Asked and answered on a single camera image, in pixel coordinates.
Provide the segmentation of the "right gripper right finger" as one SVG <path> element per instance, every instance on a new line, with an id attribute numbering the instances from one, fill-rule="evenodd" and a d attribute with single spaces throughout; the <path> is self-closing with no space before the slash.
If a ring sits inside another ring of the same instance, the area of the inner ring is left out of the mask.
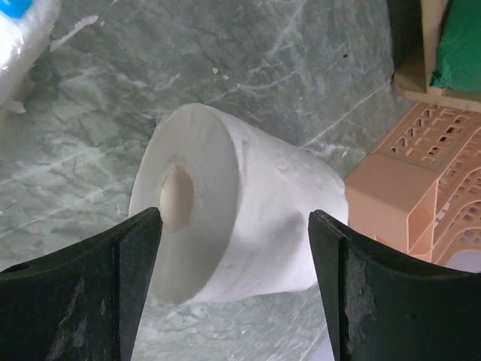
<path id="1" fill-rule="evenodd" d="M 480 276 L 413 258 L 324 211 L 308 233 L 336 360 L 478 360 Z"/>

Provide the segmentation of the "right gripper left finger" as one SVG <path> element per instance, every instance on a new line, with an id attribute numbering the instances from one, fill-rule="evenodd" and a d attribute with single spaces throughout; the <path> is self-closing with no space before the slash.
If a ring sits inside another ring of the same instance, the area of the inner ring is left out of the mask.
<path id="1" fill-rule="evenodd" d="M 3 360 L 129 360 L 162 234 L 157 208 L 1 273 Z"/>

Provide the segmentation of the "white toilet roll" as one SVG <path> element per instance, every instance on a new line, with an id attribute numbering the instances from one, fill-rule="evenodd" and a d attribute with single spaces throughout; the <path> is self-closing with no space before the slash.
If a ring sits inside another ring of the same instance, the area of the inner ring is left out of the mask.
<path id="1" fill-rule="evenodd" d="M 311 288 L 310 213 L 346 223 L 341 177 L 322 160 L 207 105 L 181 106 L 147 145 L 129 214 L 162 222 L 150 294 L 169 305 Z"/>

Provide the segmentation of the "green brown roll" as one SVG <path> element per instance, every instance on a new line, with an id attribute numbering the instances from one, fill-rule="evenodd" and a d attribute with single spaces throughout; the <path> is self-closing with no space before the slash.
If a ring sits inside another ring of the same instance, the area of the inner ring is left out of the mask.
<path id="1" fill-rule="evenodd" d="M 463 93 L 480 92 L 479 0 L 451 2 L 430 85 Z"/>

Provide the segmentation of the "blue roll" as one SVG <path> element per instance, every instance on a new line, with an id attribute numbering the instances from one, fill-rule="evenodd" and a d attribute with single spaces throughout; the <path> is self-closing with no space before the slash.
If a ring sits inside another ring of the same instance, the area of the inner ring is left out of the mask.
<path id="1" fill-rule="evenodd" d="M 29 72 L 50 43 L 58 0 L 1 2 L 1 113 L 28 88 Z"/>

